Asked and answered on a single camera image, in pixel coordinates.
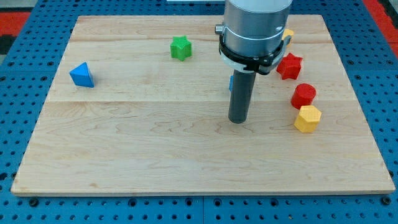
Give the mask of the yellow block behind arm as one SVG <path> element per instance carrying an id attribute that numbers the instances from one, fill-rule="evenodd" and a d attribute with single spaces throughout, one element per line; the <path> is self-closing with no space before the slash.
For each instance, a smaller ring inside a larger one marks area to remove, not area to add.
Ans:
<path id="1" fill-rule="evenodd" d="M 282 40 L 284 41 L 284 44 L 286 45 L 286 47 L 289 47 L 289 45 L 291 44 L 292 40 L 294 37 L 294 31 L 290 30 L 290 29 L 285 29 L 284 33 L 282 35 Z"/>

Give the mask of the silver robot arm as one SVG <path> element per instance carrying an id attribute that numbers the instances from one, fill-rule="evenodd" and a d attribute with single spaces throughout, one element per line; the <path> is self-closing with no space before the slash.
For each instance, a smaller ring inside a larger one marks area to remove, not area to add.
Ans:
<path id="1" fill-rule="evenodd" d="M 215 26 L 225 64 L 241 73 L 267 75 L 291 40 L 282 38 L 292 0 L 226 0 L 223 22 Z"/>

